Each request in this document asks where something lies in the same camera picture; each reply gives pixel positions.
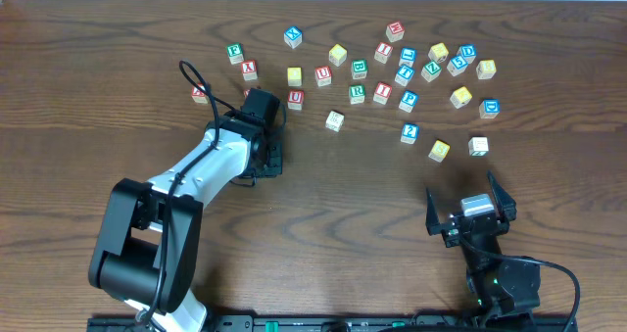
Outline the green R block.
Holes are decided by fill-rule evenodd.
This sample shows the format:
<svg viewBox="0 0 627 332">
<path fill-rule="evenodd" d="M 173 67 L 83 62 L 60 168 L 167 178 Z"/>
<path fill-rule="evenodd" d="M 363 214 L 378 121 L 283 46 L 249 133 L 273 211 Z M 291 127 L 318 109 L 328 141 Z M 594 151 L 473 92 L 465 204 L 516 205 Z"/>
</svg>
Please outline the green R block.
<svg viewBox="0 0 627 332">
<path fill-rule="evenodd" d="M 349 86 L 349 99 L 352 105 L 362 104 L 365 99 L 365 88 L 362 84 Z"/>
</svg>

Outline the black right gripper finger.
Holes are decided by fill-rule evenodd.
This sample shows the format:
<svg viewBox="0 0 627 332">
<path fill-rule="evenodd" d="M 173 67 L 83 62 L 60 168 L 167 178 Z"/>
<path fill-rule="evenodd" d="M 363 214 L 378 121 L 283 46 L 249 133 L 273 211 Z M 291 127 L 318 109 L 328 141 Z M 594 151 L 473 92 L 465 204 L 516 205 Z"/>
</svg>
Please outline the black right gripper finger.
<svg viewBox="0 0 627 332">
<path fill-rule="evenodd" d="M 497 205 L 498 213 L 506 221 L 516 220 L 517 209 L 516 202 L 509 193 L 500 185 L 496 177 L 491 171 L 487 172 L 487 178 L 493 192 L 493 196 Z"/>
<path fill-rule="evenodd" d="M 441 231 L 441 223 L 429 189 L 426 189 L 426 203 L 425 226 L 428 234 L 434 236 Z"/>
</svg>

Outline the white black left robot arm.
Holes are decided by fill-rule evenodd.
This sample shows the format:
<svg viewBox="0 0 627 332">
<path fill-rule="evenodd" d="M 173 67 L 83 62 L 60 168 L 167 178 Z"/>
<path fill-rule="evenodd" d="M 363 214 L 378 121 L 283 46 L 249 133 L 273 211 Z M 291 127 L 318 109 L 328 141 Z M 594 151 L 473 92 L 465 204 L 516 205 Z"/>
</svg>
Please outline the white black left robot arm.
<svg viewBox="0 0 627 332">
<path fill-rule="evenodd" d="M 135 308 L 133 317 L 95 317 L 90 331 L 200 331 L 209 315 L 190 286 L 204 209 L 232 179 L 250 185 L 282 171 L 273 112 L 229 112 L 208 123 L 201 143 L 146 182 L 128 178 L 110 195 L 89 283 Z"/>
</svg>

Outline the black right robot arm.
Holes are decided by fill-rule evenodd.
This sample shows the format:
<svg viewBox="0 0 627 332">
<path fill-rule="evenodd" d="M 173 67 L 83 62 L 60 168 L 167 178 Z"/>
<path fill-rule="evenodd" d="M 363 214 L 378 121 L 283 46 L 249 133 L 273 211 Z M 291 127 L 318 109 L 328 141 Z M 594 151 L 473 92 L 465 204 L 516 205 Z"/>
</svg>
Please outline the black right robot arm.
<svg viewBox="0 0 627 332">
<path fill-rule="evenodd" d="M 528 259 L 507 259 L 498 237 L 516 220 L 516 202 L 489 172 L 492 193 L 460 201 L 460 211 L 442 222 L 426 194 L 425 226 L 440 235 L 448 248 L 460 247 L 466 262 L 466 281 L 481 312 L 488 318 L 529 312 L 540 305 L 540 266 Z"/>
</svg>

